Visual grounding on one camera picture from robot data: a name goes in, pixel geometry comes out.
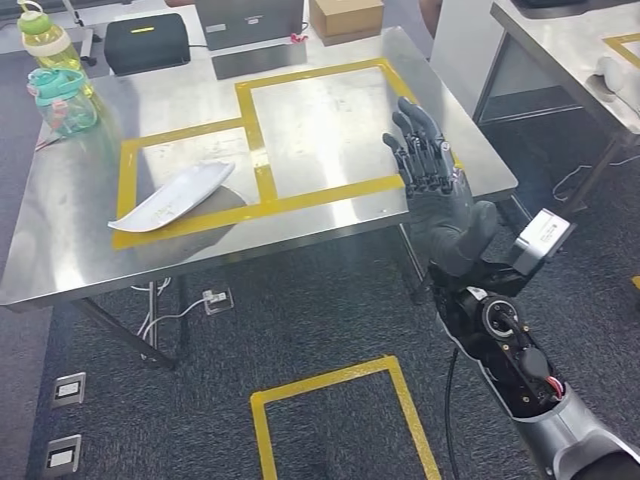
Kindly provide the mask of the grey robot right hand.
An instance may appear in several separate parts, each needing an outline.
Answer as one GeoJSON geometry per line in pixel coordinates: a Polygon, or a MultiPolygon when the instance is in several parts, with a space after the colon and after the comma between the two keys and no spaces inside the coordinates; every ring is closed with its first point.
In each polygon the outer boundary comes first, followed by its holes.
{"type": "Polygon", "coordinates": [[[429,260],[454,277],[472,270],[496,235],[497,207],[472,198],[450,142],[422,107],[400,97],[392,121],[402,138],[384,133],[382,141],[395,160],[406,196],[418,199],[429,260]]]}

